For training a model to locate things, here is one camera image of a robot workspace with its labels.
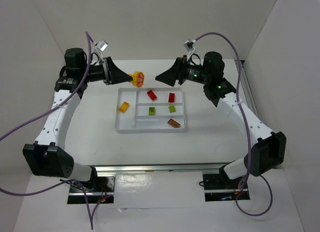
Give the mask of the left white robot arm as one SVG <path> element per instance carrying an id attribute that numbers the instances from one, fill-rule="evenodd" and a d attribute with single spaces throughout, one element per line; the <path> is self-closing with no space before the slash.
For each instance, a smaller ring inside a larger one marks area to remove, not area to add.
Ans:
<path id="1" fill-rule="evenodd" d="M 131 82 L 133 78 L 120 70 L 111 57 L 100 59 L 97 65 L 90 64 L 81 48 L 66 50 L 64 60 L 54 87 L 53 112 L 35 141 L 24 145 L 22 153 L 33 175 L 75 179 L 93 190 L 98 179 L 96 169 L 76 163 L 65 152 L 69 125 L 89 82 L 114 85 Z"/>

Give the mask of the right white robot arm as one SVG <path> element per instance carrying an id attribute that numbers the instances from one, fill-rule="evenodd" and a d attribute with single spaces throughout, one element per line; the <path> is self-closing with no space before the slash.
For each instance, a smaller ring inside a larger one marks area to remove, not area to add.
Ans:
<path id="1" fill-rule="evenodd" d="M 275 133 L 263 124 L 243 103 L 236 88 L 224 77 L 224 69 L 221 54 L 208 52 L 202 65 L 193 65 L 183 56 L 155 79 L 172 87 L 186 80 L 202 84 L 205 96 L 237 126 L 248 144 L 246 156 L 220 168 L 220 175 L 229 180 L 247 174 L 258 177 L 283 163 L 287 139 L 282 132 Z"/>

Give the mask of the lime green lego brick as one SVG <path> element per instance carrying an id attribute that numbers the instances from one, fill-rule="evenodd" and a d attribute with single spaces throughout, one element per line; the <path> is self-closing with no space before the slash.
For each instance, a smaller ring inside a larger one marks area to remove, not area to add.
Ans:
<path id="1" fill-rule="evenodd" d="M 174 105 L 169 106 L 169 107 L 168 107 L 168 110 L 169 110 L 170 113 L 176 112 L 176 108 L 175 108 Z"/>
<path id="2" fill-rule="evenodd" d="M 148 115 L 154 116 L 156 114 L 156 108 L 155 107 L 149 107 L 148 109 Z"/>

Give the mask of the red lego brick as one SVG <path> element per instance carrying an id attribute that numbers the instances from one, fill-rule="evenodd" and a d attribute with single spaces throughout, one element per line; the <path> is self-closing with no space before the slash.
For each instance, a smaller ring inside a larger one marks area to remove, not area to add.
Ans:
<path id="1" fill-rule="evenodd" d="M 169 93 L 169 95 L 168 95 L 168 102 L 169 102 L 169 103 L 174 103 L 174 102 L 175 102 L 175 98 L 176 98 L 175 93 Z"/>
<path id="2" fill-rule="evenodd" d="M 156 94 L 153 92 L 153 90 L 148 90 L 147 91 L 147 95 L 148 97 L 152 100 L 155 101 L 158 99 L 158 97 L 156 96 Z"/>

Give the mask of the brown lego brick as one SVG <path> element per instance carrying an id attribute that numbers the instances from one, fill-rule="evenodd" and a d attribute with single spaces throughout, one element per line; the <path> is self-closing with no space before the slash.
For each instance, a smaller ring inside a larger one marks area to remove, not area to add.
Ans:
<path id="1" fill-rule="evenodd" d="M 170 119 L 167 123 L 168 123 L 168 125 L 170 125 L 173 128 L 180 128 L 180 126 L 181 126 L 178 122 L 176 122 L 173 119 Z"/>

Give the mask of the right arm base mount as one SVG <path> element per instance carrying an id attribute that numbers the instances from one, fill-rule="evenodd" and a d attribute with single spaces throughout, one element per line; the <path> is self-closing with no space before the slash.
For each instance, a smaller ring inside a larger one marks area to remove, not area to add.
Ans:
<path id="1" fill-rule="evenodd" d="M 222 174 L 219 169 L 218 173 L 205 173 L 202 175 L 202 181 L 198 184 L 204 189 L 205 202 L 213 201 L 233 201 L 239 195 L 239 200 L 250 200 L 248 186 L 239 189 L 239 183 L 243 177 L 229 179 Z"/>

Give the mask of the yellow lego brick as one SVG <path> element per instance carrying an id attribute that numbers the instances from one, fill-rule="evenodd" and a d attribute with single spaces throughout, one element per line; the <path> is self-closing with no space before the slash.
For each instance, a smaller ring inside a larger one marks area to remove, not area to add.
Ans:
<path id="1" fill-rule="evenodd" d="M 123 102 L 118 110 L 121 112 L 121 113 L 125 113 L 127 111 L 127 109 L 130 107 L 130 104 L 128 102 Z"/>
<path id="2" fill-rule="evenodd" d="M 144 85 L 145 75 L 143 72 L 136 71 L 130 76 L 132 77 L 131 83 L 133 86 L 141 88 Z"/>

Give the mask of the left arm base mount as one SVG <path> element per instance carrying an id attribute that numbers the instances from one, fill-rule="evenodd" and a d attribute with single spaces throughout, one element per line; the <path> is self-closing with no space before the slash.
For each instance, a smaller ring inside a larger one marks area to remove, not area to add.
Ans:
<path id="1" fill-rule="evenodd" d="M 82 183 L 89 204 L 112 204 L 114 202 L 115 176 L 98 176 L 94 185 Z M 85 195 L 75 182 L 69 183 L 67 204 L 85 204 Z"/>

